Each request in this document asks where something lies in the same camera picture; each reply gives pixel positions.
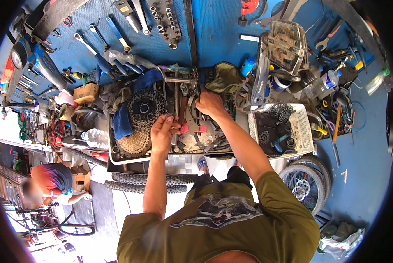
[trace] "foot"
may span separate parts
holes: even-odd
[[[208,165],[206,163],[205,158],[201,158],[198,161],[198,171],[199,175],[203,175],[204,173],[210,174],[210,170],[208,169]]]
[[[242,169],[242,165],[239,163],[239,161],[237,159],[234,161],[233,166],[239,166],[239,168]]]

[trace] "bicycle tire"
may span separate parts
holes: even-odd
[[[325,191],[326,191],[326,195],[325,195],[325,202],[327,201],[329,195],[330,195],[330,190],[331,190],[331,186],[332,186],[332,177],[330,176],[330,173],[328,171],[328,169],[326,169],[325,164],[316,156],[313,155],[305,155],[302,158],[294,161],[292,164],[296,165],[296,164],[314,164],[315,166],[317,166],[319,168],[319,175],[322,176],[322,178],[324,179],[325,182]]]
[[[83,227],[83,228],[88,228],[91,229],[90,233],[83,233],[83,234],[78,234],[78,233],[71,233],[71,232],[67,232],[65,230],[62,230],[61,227],[64,226],[73,226],[73,227]],[[95,234],[95,227],[93,226],[85,226],[85,225],[78,225],[78,224],[64,224],[62,226],[58,226],[58,230],[64,234],[70,235],[70,236],[91,236]]]
[[[278,175],[280,176],[283,181],[285,180],[285,177],[290,173],[294,171],[302,171],[307,174],[309,174],[313,180],[315,181],[315,184],[317,185],[318,189],[318,197],[316,201],[316,205],[311,211],[312,215],[316,215],[324,206],[325,202],[325,183],[320,177],[319,173],[317,170],[311,168],[310,166],[307,165],[302,165],[302,164],[295,164],[295,165],[289,165],[286,168],[284,168]]]
[[[105,181],[104,186],[117,190],[117,191],[124,191],[124,192],[131,192],[131,193],[138,193],[144,194],[145,186],[139,186],[135,184],[127,184],[121,182],[114,182],[114,181]],[[177,194],[177,193],[184,193],[188,190],[187,186],[168,186],[167,193],[168,194]]]
[[[103,167],[107,167],[107,162],[104,161],[100,161],[99,159],[94,158],[93,156],[90,156],[82,151],[73,149],[73,148],[65,148],[67,151],[69,151],[70,153],[72,153],[73,155],[76,155],[78,157],[81,157],[85,160],[87,160],[88,162],[91,162],[94,165],[100,165]]]
[[[194,183],[197,178],[197,174],[166,175],[166,185],[180,186],[188,183]],[[113,172],[112,179],[117,182],[139,186],[145,186],[147,184],[147,174]]]

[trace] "wooden stool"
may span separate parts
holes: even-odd
[[[72,190],[80,192],[82,190],[88,192],[90,189],[90,172],[87,174],[77,173],[72,175]]]

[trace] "man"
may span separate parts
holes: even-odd
[[[161,116],[151,129],[152,154],[143,197],[143,213],[125,218],[117,262],[309,262],[319,243],[311,213],[283,184],[260,146],[226,113],[218,95],[201,93],[200,112],[214,119],[234,155],[255,184],[253,202],[241,170],[225,182],[195,182],[185,205],[164,219],[167,203],[165,159],[172,118]]]
[[[88,192],[72,195],[72,173],[60,162],[34,166],[30,173],[31,178],[21,183],[21,192],[31,202],[40,203],[46,197],[42,203],[44,206],[48,206],[52,200],[70,205],[82,198],[91,199]]]

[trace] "blue flip-flop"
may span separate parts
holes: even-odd
[[[201,168],[203,167],[203,166],[206,166],[207,168],[208,168],[208,165],[206,164],[206,159],[204,158],[204,157],[202,157],[201,159],[199,159],[199,161],[198,161],[198,166],[199,166],[199,168],[198,168],[198,171],[200,172],[201,171]]]

